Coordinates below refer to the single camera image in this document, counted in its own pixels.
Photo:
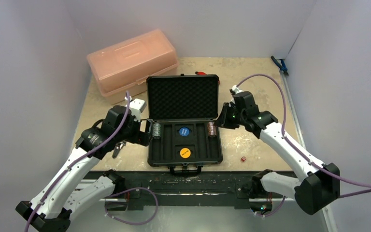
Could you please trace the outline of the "black foam-lined poker case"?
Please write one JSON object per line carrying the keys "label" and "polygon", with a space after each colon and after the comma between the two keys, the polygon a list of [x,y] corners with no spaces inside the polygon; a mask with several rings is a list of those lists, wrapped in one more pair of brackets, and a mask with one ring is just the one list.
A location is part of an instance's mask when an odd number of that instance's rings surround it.
{"label": "black foam-lined poker case", "polygon": [[151,142],[147,162],[172,175],[199,174],[223,161],[216,74],[150,76],[146,80]]}

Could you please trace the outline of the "blue small blind button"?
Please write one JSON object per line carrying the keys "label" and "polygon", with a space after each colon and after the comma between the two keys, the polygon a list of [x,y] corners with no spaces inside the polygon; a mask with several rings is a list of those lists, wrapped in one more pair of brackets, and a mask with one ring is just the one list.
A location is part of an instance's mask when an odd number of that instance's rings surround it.
{"label": "blue small blind button", "polygon": [[190,129],[188,127],[181,127],[179,129],[179,135],[183,137],[187,137],[190,134]]}

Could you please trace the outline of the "yellow big blind button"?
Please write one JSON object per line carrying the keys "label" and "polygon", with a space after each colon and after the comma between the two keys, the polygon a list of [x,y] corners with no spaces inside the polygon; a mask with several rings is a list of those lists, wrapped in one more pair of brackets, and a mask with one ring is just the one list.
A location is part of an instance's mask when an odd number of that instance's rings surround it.
{"label": "yellow big blind button", "polygon": [[180,150],[180,157],[187,159],[191,156],[191,150],[187,147],[184,147]]}

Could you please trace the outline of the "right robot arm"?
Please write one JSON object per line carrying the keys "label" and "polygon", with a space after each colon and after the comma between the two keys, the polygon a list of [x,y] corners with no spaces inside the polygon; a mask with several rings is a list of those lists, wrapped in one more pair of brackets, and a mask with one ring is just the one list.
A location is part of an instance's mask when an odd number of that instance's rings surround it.
{"label": "right robot arm", "polygon": [[233,99],[223,104],[214,123],[225,129],[244,126],[271,147],[292,169],[295,177],[266,169],[253,176],[251,192],[259,197],[277,193],[294,199],[300,209],[313,215],[340,196],[340,169],[314,157],[283,129],[268,111],[261,112],[248,91],[231,90]]}

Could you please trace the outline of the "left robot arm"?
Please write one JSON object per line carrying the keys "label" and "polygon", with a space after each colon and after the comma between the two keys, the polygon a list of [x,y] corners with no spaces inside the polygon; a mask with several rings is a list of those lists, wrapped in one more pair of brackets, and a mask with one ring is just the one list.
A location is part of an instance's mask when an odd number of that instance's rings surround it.
{"label": "left robot arm", "polygon": [[76,190],[83,178],[120,142],[147,146],[150,133],[140,130],[146,104],[135,99],[126,106],[114,106],[106,118],[82,132],[67,161],[40,193],[21,201],[16,211],[39,232],[65,232],[72,221],[100,199],[129,197],[125,178],[114,170],[105,171],[92,184]]}

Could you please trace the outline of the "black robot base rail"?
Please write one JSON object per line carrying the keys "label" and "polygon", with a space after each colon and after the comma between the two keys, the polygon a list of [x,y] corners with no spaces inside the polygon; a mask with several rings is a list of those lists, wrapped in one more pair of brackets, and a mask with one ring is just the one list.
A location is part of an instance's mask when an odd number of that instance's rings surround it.
{"label": "black robot base rail", "polygon": [[188,176],[152,171],[90,171],[82,183],[88,184],[102,175],[117,181],[115,192],[131,191],[108,202],[121,202],[128,210],[145,206],[213,206],[250,209],[267,213],[275,209],[282,196],[259,192],[254,183],[258,172],[215,171]]}

